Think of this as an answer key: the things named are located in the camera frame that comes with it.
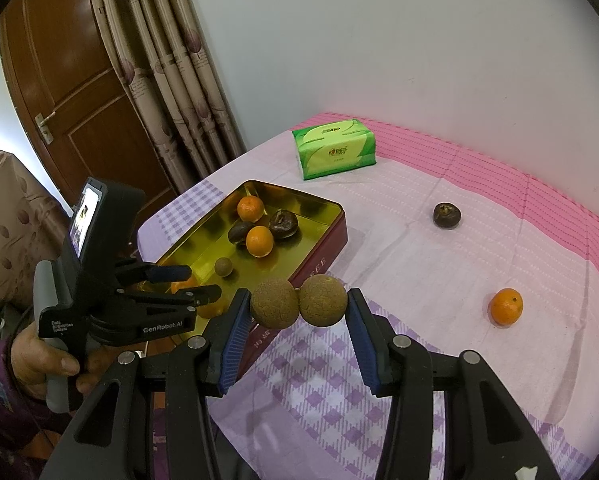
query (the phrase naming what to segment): metal pin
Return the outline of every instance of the metal pin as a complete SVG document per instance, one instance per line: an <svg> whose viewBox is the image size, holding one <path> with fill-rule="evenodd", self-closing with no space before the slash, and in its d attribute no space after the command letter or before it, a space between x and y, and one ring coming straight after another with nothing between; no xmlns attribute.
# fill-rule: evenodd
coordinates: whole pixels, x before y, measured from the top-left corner
<svg viewBox="0 0 599 480"><path fill-rule="evenodd" d="M464 361L470 365L476 365L479 363L479 354L477 352L473 352L472 350L464 352Z"/></svg>
<svg viewBox="0 0 599 480"><path fill-rule="evenodd" d="M131 352L131 351L126 351L126 352L122 352L121 354L119 354L117 356L117 362L120 365L129 365L133 362L133 360L135 359L135 352Z"/></svg>
<svg viewBox="0 0 599 480"><path fill-rule="evenodd" d="M202 348L204 345L206 345L206 339L204 339L201 335L194 335L186 342L186 344L188 345L188 348Z"/></svg>
<svg viewBox="0 0 599 480"><path fill-rule="evenodd" d="M408 348L411 346L411 343L411 338L409 338L407 335L396 335L393 338L393 345L395 345L397 348Z"/></svg>

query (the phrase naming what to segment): door handle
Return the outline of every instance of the door handle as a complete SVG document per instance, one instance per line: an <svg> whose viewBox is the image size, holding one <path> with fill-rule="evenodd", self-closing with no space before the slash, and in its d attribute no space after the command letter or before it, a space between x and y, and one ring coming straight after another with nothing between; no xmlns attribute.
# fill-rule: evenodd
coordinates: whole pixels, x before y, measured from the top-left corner
<svg viewBox="0 0 599 480"><path fill-rule="evenodd" d="M46 121L53 117L55 117L55 110L52 111L48 117L43 117L42 114L37 114L35 116L35 124L37 124L37 129L39 130L40 135L47 146L53 142L53 135L49 130L49 127L46 125Z"/></svg>

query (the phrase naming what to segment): small round fruit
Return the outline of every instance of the small round fruit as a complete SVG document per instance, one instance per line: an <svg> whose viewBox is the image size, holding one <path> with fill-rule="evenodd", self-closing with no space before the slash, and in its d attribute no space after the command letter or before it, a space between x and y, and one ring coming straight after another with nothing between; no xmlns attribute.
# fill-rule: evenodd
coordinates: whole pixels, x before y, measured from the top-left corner
<svg viewBox="0 0 599 480"><path fill-rule="evenodd" d="M191 277L185 282L173 282L171 283L171 292L174 294L181 288L193 288L194 286L198 286L197 278L195 278L194 274L191 274Z"/></svg>
<svg viewBox="0 0 599 480"><path fill-rule="evenodd" d="M524 309L524 302L517 290L503 288L491 300L489 308L491 316L497 324L508 326L519 319L521 311Z"/></svg>
<svg viewBox="0 0 599 480"><path fill-rule="evenodd" d="M229 258L218 258L215 261L215 274L221 278L226 278L233 272L233 262Z"/></svg>
<svg viewBox="0 0 599 480"><path fill-rule="evenodd" d="M246 242L246 235L255 226L256 225L253 224L253 222L238 220L233 224L233 227L228 230L228 241L232 244L243 244Z"/></svg>
<svg viewBox="0 0 599 480"><path fill-rule="evenodd" d="M238 203L238 215L244 222L257 222L264 214L264 202L254 195L245 196Z"/></svg>
<svg viewBox="0 0 599 480"><path fill-rule="evenodd" d="M339 280L324 274L308 278L299 290L299 312L313 326L331 326L342 319L348 295Z"/></svg>
<svg viewBox="0 0 599 480"><path fill-rule="evenodd" d="M297 232L298 218L295 216L295 213L286 209L280 209L271 216L268 228L273 233L273 238L277 240L288 238Z"/></svg>
<svg viewBox="0 0 599 480"><path fill-rule="evenodd" d="M263 281L251 294L251 315L266 328L288 328L300 316L295 288L281 278Z"/></svg>
<svg viewBox="0 0 599 480"><path fill-rule="evenodd" d="M257 258L263 258L273 250L273 234L268 227L256 225L246 235L246 249Z"/></svg>
<svg viewBox="0 0 599 480"><path fill-rule="evenodd" d="M433 221L435 225L443 229L452 229L461 220L461 211L455 205L442 202L433 209Z"/></svg>

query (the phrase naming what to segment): curtain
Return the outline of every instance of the curtain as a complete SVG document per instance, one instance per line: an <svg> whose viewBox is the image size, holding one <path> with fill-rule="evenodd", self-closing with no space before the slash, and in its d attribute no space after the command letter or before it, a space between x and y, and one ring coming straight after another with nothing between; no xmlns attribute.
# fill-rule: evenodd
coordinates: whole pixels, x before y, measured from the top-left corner
<svg viewBox="0 0 599 480"><path fill-rule="evenodd" d="M189 0L91 0L113 69L179 192L244 150Z"/></svg>

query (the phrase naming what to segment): orange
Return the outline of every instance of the orange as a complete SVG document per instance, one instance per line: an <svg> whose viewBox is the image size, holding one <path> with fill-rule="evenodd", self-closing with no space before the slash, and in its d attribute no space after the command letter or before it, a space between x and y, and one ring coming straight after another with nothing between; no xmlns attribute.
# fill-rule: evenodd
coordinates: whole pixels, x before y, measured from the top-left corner
<svg viewBox="0 0 599 480"><path fill-rule="evenodd" d="M268 227L253 227L246 235L246 249L257 258L263 258L270 253L273 250L273 234Z"/></svg>
<svg viewBox="0 0 599 480"><path fill-rule="evenodd" d="M245 196L238 203L238 215L244 222L257 222L264 214L264 202L256 196Z"/></svg>
<svg viewBox="0 0 599 480"><path fill-rule="evenodd" d="M192 288L193 286L198 286L197 278L195 278L194 274L191 274L191 277L185 282L173 282L171 283L171 292L174 294L181 288Z"/></svg>
<svg viewBox="0 0 599 480"><path fill-rule="evenodd" d="M521 316L524 302L521 294L514 288L503 288L489 304L493 320L500 325L512 325Z"/></svg>

